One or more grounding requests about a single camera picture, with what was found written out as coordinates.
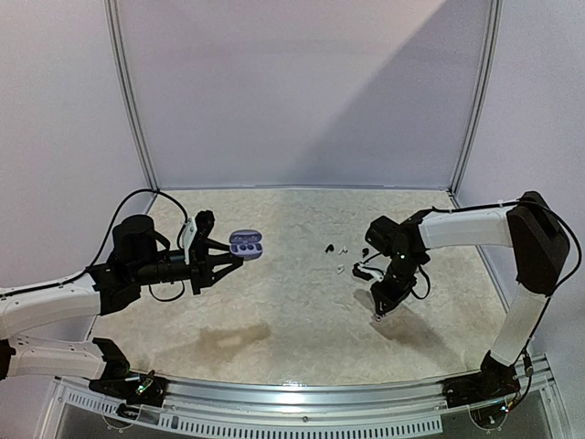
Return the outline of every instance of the white wall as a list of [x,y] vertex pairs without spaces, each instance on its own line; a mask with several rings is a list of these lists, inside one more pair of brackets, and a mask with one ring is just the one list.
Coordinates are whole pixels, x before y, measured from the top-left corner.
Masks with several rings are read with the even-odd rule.
[[[2,286],[82,269],[120,200],[145,185],[104,11],[101,0],[0,3]],[[87,327],[77,319],[36,333],[79,339]],[[33,437],[47,383],[0,382],[1,437]]]
[[448,187],[490,0],[125,0],[162,187]]
[[[505,1],[486,102],[459,200],[542,193],[585,244],[585,2]],[[489,255],[509,297],[510,251]],[[575,437],[585,437],[585,269],[554,296],[537,332]]]

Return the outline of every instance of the black cable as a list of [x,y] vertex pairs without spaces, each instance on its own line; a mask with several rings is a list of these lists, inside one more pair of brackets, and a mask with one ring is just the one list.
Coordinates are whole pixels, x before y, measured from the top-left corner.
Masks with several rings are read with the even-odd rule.
[[183,250],[183,244],[181,243],[181,235],[183,234],[183,231],[185,230],[186,222],[187,222],[187,220],[181,226],[181,230],[179,231],[179,234],[176,235],[176,247],[179,250]]
[[148,291],[150,291],[150,295],[159,302],[174,302],[176,299],[180,298],[185,293],[185,283],[181,281],[181,284],[183,285],[181,292],[177,294],[175,297],[170,297],[168,299],[161,299],[160,297],[156,297],[153,293],[153,288],[151,287],[151,285],[148,285]]
[[372,259],[377,258],[379,255],[381,255],[381,252],[378,252],[376,254],[374,254],[373,256],[370,256],[369,258],[367,258],[365,261],[363,261],[363,264],[367,264],[368,262],[370,262]]
[[416,294],[416,292],[414,290],[410,290],[410,292],[412,293],[412,295],[414,295],[417,299],[419,300],[424,300],[427,297],[429,297],[429,294],[431,293],[431,278],[429,277],[429,275],[422,269],[422,265],[419,265],[419,271],[420,274],[422,274],[422,277],[424,277],[424,280],[427,282],[427,293],[423,296],[420,297],[418,294]]
[[103,241],[101,242],[100,245],[100,249],[98,250],[98,253],[95,255],[95,257],[93,258],[93,261],[90,262],[90,264],[79,274],[77,274],[76,276],[70,277],[69,279],[59,283],[59,282],[55,282],[53,284],[45,284],[45,285],[40,285],[40,286],[31,286],[30,288],[24,288],[21,290],[14,290],[14,291],[10,291],[6,294],[0,294],[0,296],[2,297],[11,297],[13,295],[19,295],[19,294],[24,294],[24,293],[32,293],[33,291],[39,291],[39,290],[45,290],[47,288],[54,288],[54,287],[59,287],[59,286],[63,286],[66,284],[71,284],[75,281],[77,281],[78,279],[80,279],[84,274],[86,274],[88,272],[88,270],[90,268],[92,268],[95,263],[98,261],[98,259],[100,259],[101,256],[101,252],[103,252],[103,249],[106,245],[106,242],[108,241],[108,238],[110,237],[110,232],[112,231],[112,227],[113,224],[116,221],[116,217],[118,216],[118,213],[120,213],[120,210],[122,209],[122,207],[124,206],[124,204],[126,204],[126,202],[138,195],[138,194],[142,194],[144,192],[150,192],[156,195],[160,195],[161,197],[167,198],[169,200],[171,200],[173,203],[175,203],[183,212],[183,215],[185,215],[185,223],[187,223],[188,221],[188,214],[186,213],[185,208],[183,207],[183,205],[178,202],[176,199],[174,199],[173,197],[171,197],[170,195],[166,194],[165,192],[161,192],[158,189],[150,189],[150,188],[143,188],[143,189],[137,189],[134,192],[130,193],[129,195],[126,196],[125,199],[122,200],[122,202],[118,205],[118,208],[114,211],[113,216],[112,216],[112,220],[110,221],[110,225],[108,226],[108,229],[106,230],[106,234],[103,238]]

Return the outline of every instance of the beige marble surface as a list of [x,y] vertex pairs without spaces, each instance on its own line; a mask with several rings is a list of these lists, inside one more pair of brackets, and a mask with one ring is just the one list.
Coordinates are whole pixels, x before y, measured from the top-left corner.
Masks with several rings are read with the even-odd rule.
[[[450,207],[432,191],[255,189],[171,192],[190,215],[212,209],[211,238],[237,229],[263,234],[264,255],[200,296],[162,304],[143,298],[98,319],[95,337],[113,339],[133,369],[179,377],[281,384],[367,384],[417,380],[477,369],[505,317],[474,247],[432,251],[425,301],[406,299],[382,323],[372,321],[369,283],[351,267],[379,215],[401,222],[429,206]],[[171,241],[181,213],[154,203],[156,229]],[[333,243],[348,253],[324,253]],[[386,268],[388,260],[377,259]],[[346,271],[337,274],[343,264]],[[154,288],[174,295],[180,285]],[[425,291],[420,278],[417,291]]]

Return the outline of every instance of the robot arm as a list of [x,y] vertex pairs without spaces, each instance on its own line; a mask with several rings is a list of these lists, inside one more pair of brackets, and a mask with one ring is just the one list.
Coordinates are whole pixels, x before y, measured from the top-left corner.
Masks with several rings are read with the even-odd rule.
[[[382,280],[370,288],[377,320],[396,308],[416,284],[415,272],[430,260],[427,251],[453,245],[500,245],[514,249],[518,281],[516,299],[481,372],[467,381],[444,383],[452,405],[478,402],[519,390],[514,364],[532,337],[555,291],[569,254],[569,238],[549,214],[537,192],[516,202],[486,209],[428,209],[398,224],[387,217],[373,221],[366,241],[391,262]],[[354,274],[371,279],[357,264]]]
[[[140,298],[144,285],[189,280],[193,293],[200,294],[201,288],[212,286],[245,259],[260,257],[261,246],[244,258],[228,245],[212,241],[208,236],[214,221],[212,212],[199,212],[186,224],[184,249],[171,251],[150,217],[134,215],[113,229],[114,248],[106,263],[69,279],[0,289],[0,380],[25,374],[82,377],[90,380],[92,390],[129,403],[162,404],[166,380],[130,372],[128,361],[111,340],[67,342],[22,332],[66,318],[120,311]],[[159,251],[157,243],[164,249]],[[210,255],[211,249],[223,252]]]

